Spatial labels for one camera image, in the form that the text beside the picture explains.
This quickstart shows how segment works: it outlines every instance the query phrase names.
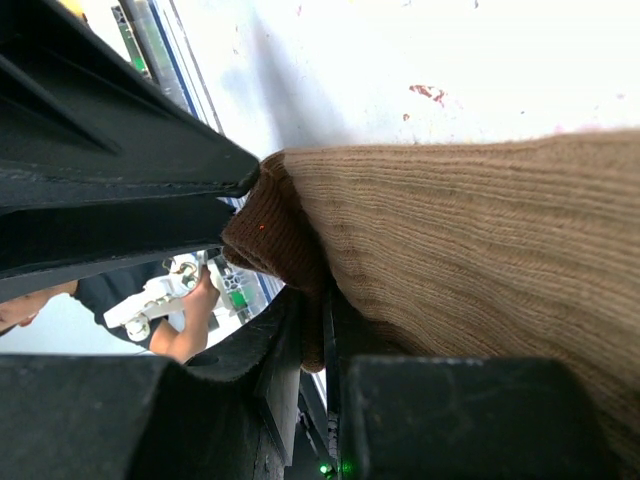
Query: red stain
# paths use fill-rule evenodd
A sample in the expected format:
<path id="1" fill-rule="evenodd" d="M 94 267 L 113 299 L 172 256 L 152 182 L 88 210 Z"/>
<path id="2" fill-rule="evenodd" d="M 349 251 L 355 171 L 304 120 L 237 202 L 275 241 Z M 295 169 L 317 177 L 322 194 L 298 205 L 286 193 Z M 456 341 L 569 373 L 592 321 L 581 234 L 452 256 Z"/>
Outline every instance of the red stain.
<path id="1" fill-rule="evenodd" d="M 446 92 L 444 90 L 428 85 L 411 85 L 409 87 L 409 90 L 417 93 L 418 95 L 424 95 L 425 97 L 430 98 L 444 108 L 444 103 L 442 101 L 442 99 L 446 95 Z"/>

